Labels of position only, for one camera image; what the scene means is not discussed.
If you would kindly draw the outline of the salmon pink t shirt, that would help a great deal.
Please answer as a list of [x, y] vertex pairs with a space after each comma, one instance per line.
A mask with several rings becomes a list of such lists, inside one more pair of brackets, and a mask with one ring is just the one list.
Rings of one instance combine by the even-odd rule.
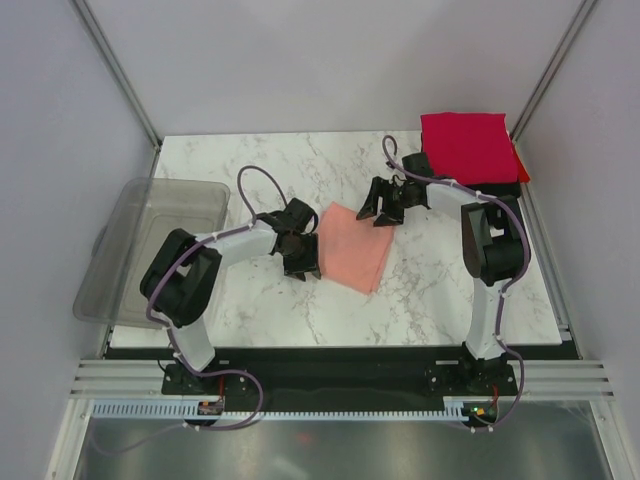
[[371, 219], [357, 220], [355, 211], [332, 202], [317, 229], [322, 277], [365, 295], [374, 293], [394, 233], [394, 227], [375, 227]]

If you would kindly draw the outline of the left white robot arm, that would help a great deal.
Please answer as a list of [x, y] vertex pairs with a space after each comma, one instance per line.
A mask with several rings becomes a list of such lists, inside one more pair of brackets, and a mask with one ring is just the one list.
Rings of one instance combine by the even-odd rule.
[[177, 359], [187, 367], [185, 382], [196, 392], [211, 392], [220, 378], [211, 363], [215, 347], [204, 313], [221, 275], [245, 260], [279, 255], [285, 276], [319, 279], [318, 224], [317, 213], [294, 198], [284, 209], [257, 214], [232, 229], [192, 235], [178, 228], [168, 234], [143, 275], [140, 292], [147, 318], [167, 330]]

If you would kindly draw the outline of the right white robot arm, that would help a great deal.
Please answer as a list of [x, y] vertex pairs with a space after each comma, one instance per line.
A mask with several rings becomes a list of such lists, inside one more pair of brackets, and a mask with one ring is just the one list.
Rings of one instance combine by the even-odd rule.
[[474, 286], [464, 346], [474, 359], [458, 368], [457, 377], [465, 391], [481, 393], [494, 381], [486, 361], [506, 352], [501, 325], [507, 291], [531, 261], [518, 200], [473, 190], [451, 178], [432, 177], [423, 152], [404, 157], [401, 164], [388, 158], [387, 165], [404, 177], [374, 177], [356, 219], [371, 219], [376, 227], [399, 226], [407, 209], [422, 206], [460, 222], [463, 262]]

